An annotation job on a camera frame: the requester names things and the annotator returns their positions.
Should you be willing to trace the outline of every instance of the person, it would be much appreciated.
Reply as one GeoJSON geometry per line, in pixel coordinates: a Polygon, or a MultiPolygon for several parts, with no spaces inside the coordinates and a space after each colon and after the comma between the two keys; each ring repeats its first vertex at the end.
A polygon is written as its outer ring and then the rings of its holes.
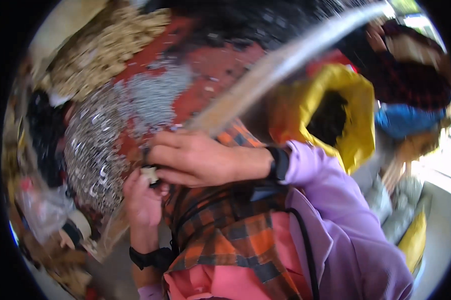
{"type": "Polygon", "coordinates": [[[321,148],[265,147],[236,120],[215,140],[160,132],[147,161],[158,187],[138,169],[124,183],[141,300],[411,297],[404,255],[321,148]],[[172,250],[159,248],[162,217],[172,250]]]}
{"type": "Polygon", "coordinates": [[[376,99],[422,111],[449,105],[451,61],[437,42],[395,19],[369,24],[366,39],[377,62],[363,75],[372,82],[376,99]]]}

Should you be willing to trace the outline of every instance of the lavender jacket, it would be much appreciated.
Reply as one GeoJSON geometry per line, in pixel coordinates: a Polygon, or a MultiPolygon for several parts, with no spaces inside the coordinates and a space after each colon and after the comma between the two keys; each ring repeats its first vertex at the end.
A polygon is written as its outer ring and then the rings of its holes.
{"type": "MultiPolygon", "coordinates": [[[[413,278],[404,255],[386,241],[355,181],[321,148],[298,141],[287,145],[292,153],[284,184],[294,188],[285,205],[300,213],[309,232],[320,298],[409,299],[413,278]]],[[[310,286],[304,241],[293,214],[290,231],[310,286]]],[[[162,298],[159,285],[138,291],[141,300],[162,298]]]]}

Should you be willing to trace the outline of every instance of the wrist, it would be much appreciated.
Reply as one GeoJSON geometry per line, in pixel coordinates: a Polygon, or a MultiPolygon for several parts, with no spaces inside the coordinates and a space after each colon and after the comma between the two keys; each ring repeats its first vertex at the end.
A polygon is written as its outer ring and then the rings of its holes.
{"type": "Polygon", "coordinates": [[[157,226],[130,226],[130,246],[140,254],[147,254],[159,248],[157,226]]]}
{"type": "Polygon", "coordinates": [[[266,148],[235,147],[235,182],[267,177],[273,157],[266,148]]]}

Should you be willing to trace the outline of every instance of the blue fabric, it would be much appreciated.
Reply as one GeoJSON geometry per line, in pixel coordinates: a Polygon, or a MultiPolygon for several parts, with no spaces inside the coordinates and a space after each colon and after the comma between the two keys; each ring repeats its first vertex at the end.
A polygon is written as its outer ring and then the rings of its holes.
{"type": "Polygon", "coordinates": [[[445,108],[426,111],[406,104],[382,104],[375,123],[394,139],[427,131],[445,116],[445,108]]]}

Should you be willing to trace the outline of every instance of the hand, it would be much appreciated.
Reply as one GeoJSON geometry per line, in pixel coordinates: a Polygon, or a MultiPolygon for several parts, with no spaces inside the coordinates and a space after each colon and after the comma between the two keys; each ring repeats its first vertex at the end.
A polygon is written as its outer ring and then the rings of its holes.
{"type": "Polygon", "coordinates": [[[376,22],[376,21],[371,21],[369,22],[369,24],[367,24],[367,31],[368,32],[377,32],[378,35],[382,36],[384,35],[384,29],[382,28],[382,26],[376,22]]]}
{"type": "Polygon", "coordinates": [[[167,195],[169,186],[161,184],[156,189],[149,188],[149,179],[135,169],[124,182],[124,201],[131,227],[156,227],[162,219],[162,197],[167,195]]]}
{"type": "Polygon", "coordinates": [[[150,144],[148,162],[167,167],[157,176],[188,187],[265,178],[273,159],[265,148],[226,147],[197,131],[162,131],[150,144]]]}
{"type": "Polygon", "coordinates": [[[366,38],[374,52],[387,51],[384,41],[376,31],[367,31],[366,38]]]}

